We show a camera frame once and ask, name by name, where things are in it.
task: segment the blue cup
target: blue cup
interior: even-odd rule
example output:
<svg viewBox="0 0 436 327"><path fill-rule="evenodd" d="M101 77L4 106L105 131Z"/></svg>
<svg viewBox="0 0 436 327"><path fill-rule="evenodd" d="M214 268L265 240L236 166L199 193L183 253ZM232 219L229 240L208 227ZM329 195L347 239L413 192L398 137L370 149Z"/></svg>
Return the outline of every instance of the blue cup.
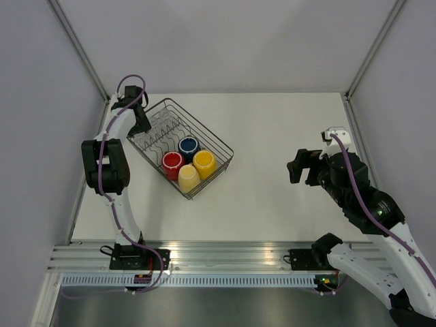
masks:
<svg viewBox="0 0 436 327"><path fill-rule="evenodd" d="M185 158L186 164L191 163L193 160L193 156L200 150L200 143L196 138L193 138L192 136L182 138L178 143L178 151Z"/></svg>

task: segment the white table surface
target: white table surface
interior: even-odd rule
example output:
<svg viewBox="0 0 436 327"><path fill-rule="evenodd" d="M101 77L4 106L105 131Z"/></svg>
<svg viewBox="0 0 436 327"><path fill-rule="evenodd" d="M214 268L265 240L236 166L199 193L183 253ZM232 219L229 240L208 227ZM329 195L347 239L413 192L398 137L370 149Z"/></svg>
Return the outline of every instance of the white table surface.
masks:
<svg viewBox="0 0 436 327"><path fill-rule="evenodd" d="M149 240L312 241L327 232L368 241L321 187L292 185L286 163L298 149L322 149L320 132L349 124L339 93L151 95L171 97L234 150L226 172L185 199L128 141L129 198ZM74 240L110 240L102 199L87 187Z"/></svg>

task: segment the cup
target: cup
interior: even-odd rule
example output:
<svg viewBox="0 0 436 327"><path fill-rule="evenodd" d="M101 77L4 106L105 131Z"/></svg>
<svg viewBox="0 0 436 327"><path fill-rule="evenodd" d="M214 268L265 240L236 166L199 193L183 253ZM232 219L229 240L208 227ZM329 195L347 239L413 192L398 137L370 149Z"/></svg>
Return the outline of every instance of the cup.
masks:
<svg viewBox="0 0 436 327"><path fill-rule="evenodd" d="M177 181L178 171L185 165L185 159L178 152L168 152L162 158L162 168L171 181Z"/></svg>
<svg viewBox="0 0 436 327"><path fill-rule="evenodd" d="M200 175L192 163L180 168L178 171L178 186L180 186L183 193L189 193L198 184L200 184Z"/></svg>
<svg viewBox="0 0 436 327"><path fill-rule="evenodd" d="M215 155L209 150L201 150L193 156L193 165L203 180L208 178L217 169L217 160Z"/></svg>
<svg viewBox="0 0 436 327"><path fill-rule="evenodd" d="M178 143L178 151L185 158L187 164L191 163L193 156L200 151L200 143L196 138L187 136L186 138L182 138Z"/></svg>

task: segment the gray floor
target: gray floor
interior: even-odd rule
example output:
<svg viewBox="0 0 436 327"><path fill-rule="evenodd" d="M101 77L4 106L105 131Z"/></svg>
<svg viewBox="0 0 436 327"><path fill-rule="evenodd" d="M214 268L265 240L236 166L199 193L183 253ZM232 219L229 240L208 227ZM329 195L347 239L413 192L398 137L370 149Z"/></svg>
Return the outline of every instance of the gray floor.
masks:
<svg viewBox="0 0 436 327"><path fill-rule="evenodd" d="M102 290L67 288L68 294ZM336 296L298 289L160 288L59 301L59 327L396 326L388 310L354 281Z"/></svg>

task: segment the metal post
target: metal post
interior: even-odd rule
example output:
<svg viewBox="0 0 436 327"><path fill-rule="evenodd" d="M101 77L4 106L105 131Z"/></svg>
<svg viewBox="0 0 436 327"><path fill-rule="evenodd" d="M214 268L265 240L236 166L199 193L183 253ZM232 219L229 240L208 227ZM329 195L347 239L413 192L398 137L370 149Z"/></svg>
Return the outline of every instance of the metal post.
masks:
<svg viewBox="0 0 436 327"><path fill-rule="evenodd" d="M86 52L84 51L82 44L77 38L76 32L73 30L73 26L71 25L67 16L65 15L65 12L61 7L61 4L57 0L46 0L46 1L49 7L51 8L51 10L53 11L53 13L55 14L57 20L61 24L62 29L64 30L66 36L68 37L68 40L71 42L71 45L73 46L73 49L76 51L80 61L82 61L82 64L86 69L86 71L88 72L89 77L91 77L91 80L93 81L98 92L102 96L103 100L107 103L109 100L109 95L106 92L104 85L100 80L99 76L97 75L97 72L95 71Z"/></svg>

